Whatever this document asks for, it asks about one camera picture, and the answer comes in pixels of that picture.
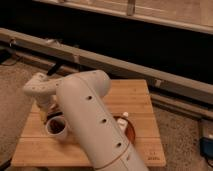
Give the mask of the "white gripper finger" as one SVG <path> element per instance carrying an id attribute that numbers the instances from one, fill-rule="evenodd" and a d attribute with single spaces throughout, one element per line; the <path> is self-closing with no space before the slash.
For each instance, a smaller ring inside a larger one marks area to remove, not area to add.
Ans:
<path id="1" fill-rule="evenodd" d="M 118 123 L 120 129 L 123 132 L 126 131 L 127 126 L 128 126 L 128 116 L 129 116 L 129 113 L 128 112 L 124 112 L 122 114 L 122 116 L 117 119 L 117 123 Z"/>

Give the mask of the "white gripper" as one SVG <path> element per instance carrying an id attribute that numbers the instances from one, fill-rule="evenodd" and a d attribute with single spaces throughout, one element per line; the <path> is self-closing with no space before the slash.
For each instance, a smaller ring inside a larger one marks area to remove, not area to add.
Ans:
<path id="1" fill-rule="evenodd" d="M 47 122 L 47 113 L 52 111 L 56 106 L 57 103 L 52 96 L 38 96 L 36 97 L 37 106 L 41 109 L 39 112 L 40 119 L 43 124 Z"/>

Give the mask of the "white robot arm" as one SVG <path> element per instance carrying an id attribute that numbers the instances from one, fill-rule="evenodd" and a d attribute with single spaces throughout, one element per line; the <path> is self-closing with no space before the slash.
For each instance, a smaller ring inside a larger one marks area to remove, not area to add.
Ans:
<path id="1" fill-rule="evenodd" d="M 44 110 L 56 98 L 95 171 L 149 171 L 102 101 L 110 78 L 102 70 L 50 79 L 35 74 L 23 87 Z"/>

